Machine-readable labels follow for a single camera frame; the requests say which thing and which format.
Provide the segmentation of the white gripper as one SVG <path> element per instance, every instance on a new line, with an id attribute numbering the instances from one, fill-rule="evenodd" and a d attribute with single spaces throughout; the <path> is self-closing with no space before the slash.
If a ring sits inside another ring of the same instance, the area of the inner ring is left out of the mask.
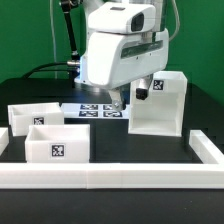
<path id="1" fill-rule="evenodd" d="M 136 98 L 145 100 L 153 80 L 150 74 L 166 67 L 168 48 L 167 29 L 158 32 L 152 43 L 144 42 L 141 34 L 94 32 L 88 45 L 88 80 L 93 86 L 112 89 L 112 107 L 122 110 L 124 99 L 121 89 L 117 87 L 141 78 L 136 88 Z"/>

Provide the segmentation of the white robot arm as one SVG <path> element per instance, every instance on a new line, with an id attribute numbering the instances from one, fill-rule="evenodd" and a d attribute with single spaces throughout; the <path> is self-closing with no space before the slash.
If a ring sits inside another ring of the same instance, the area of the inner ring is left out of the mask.
<path id="1" fill-rule="evenodd" d="M 83 83 L 105 89 L 113 108 L 125 108 L 121 87 L 153 74 L 168 61 L 166 4 L 175 0 L 86 0 L 86 51 L 80 60 Z"/>

